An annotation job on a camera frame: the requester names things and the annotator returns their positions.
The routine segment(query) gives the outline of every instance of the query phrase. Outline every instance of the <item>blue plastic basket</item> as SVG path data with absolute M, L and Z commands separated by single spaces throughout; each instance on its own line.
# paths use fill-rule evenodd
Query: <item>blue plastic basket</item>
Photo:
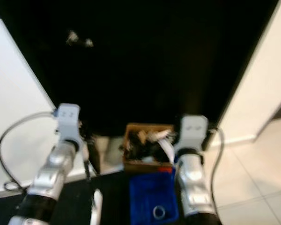
M 174 173 L 156 172 L 135 176 L 130 180 L 131 225 L 160 225 L 178 219 Z M 153 215 L 156 206 L 165 210 L 162 219 L 156 219 Z

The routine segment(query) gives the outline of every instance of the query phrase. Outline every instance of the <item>white ring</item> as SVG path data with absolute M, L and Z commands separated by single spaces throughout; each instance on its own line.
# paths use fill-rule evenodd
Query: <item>white ring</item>
M 161 210 L 163 213 L 160 216 L 158 216 L 158 215 L 156 215 L 156 211 L 157 210 Z M 153 216 L 154 216 L 155 219 L 158 219 L 158 220 L 159 219 L 163 219 L 164 216 L 165 216 L 165 209 L 164 209 L 164 207 L 162 207 L 161 205 L 155 206 L 154 209 L 153 209 Z

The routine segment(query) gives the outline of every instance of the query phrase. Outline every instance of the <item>gray cable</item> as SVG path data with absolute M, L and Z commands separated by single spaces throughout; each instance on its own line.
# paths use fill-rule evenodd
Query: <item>gray cable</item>
M 2 154 L 1 154 L 1 144 L 2 144 L 2 141 L 4 139 L 4 137 L 11 131 L 13 130 L 15 127 L 27 122 L 27 121 L 30 121 L 30 120 L 33 120 L 33 119 L 37 119 L 37 118 L 40 118 L 40 117 L 51 117 L 53 116 L 53 112 L 38 112 L 38 113 L 35 113 L 35 114 L 32 114 L 32 115 L 29 115 L 29 116 L 26 116 L 25 118 L 17 121 L 16 123 L 14 123 L 13 125 L 11 125 L 9 128 L 7 128 L 4 133 L 1 135 L 0 137 L 0 164 L 4 170 L 4 172 L 8 175 L 8 177 L 10 177 L 10 181 L 7 181 L 3 184 L 3 187 L 6 191 L 13 191 L 13 192 L 18 192 L 18 191 L 21 191 L 23 194 L 26 193 L 26 189 L 27 187 L 22 187 L 20 185 L 20 182 L 14 177 L 14 175 L 8 170 L 7 166 L 5 165 L 3 159 L 2 159 Z M 8 185 L 10 184 L 13 184 L 13 185 L 16 185 L 17 188 L 8 188 Z
M 217 214 L 217 216 L 219 217 L 219 213 L 218 213 L 218 210 L 217 210 L 217 206 L 216 206 L 216 202 L 215 202 L 215 198 L 214 198 L 214 177 L 215 177 L 215 172 L 219 166 L 219 163 L 221 161 L 221 158 L 222 158 L 222 155 L 223 155 L 223 152 L 224 152 L 224 147 L 225 147 L 225 136 L 224 136 L 224 133 L 223 133 L 223 130 L 216 127 L 214 130 L 217 131 L 217 133 L 219 134 L 220 136 L 220 140 L 221 140 L 221 146 L 220 146 L 220 151 L 219 151 L 219 154 L 216 158 L 216 161 L 214 163 L 214 167 L 212 169 L 212 172 L 211 172 L 211 178 L 210 178 L 210 192 L 211 192 L 211 198 L 212 198 L 212 201 L 213 201 L 213 204 L 214 204 L 214 210 Z

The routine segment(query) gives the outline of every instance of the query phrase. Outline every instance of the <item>black backdrop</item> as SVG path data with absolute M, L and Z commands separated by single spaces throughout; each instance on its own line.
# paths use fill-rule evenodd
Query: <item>black backdrop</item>
M 0 16 L 55 105 L 102 135 L 128 122 L 217 122 L 277 0 L 0 0 Z M 94 47 L 66 45 L 69 31 Z

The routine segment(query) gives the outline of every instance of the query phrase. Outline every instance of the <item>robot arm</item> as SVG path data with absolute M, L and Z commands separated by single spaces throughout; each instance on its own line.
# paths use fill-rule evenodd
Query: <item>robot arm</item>
M 184 216 L 190 225 L 221 225 L 206 187 L 201 156 L 207 126 L 208 120 L 204 116 L 183 117 L 179 141 L 174 146 L 176 178 L 181 188 Z
M 59 106 L 59 142 L 38 171 L 9 225 L 48 225 L 76 153 L 80 151 L 84 161 L 88 160 L 88 151 L 79 135 L 79 110 L 73 104 Z

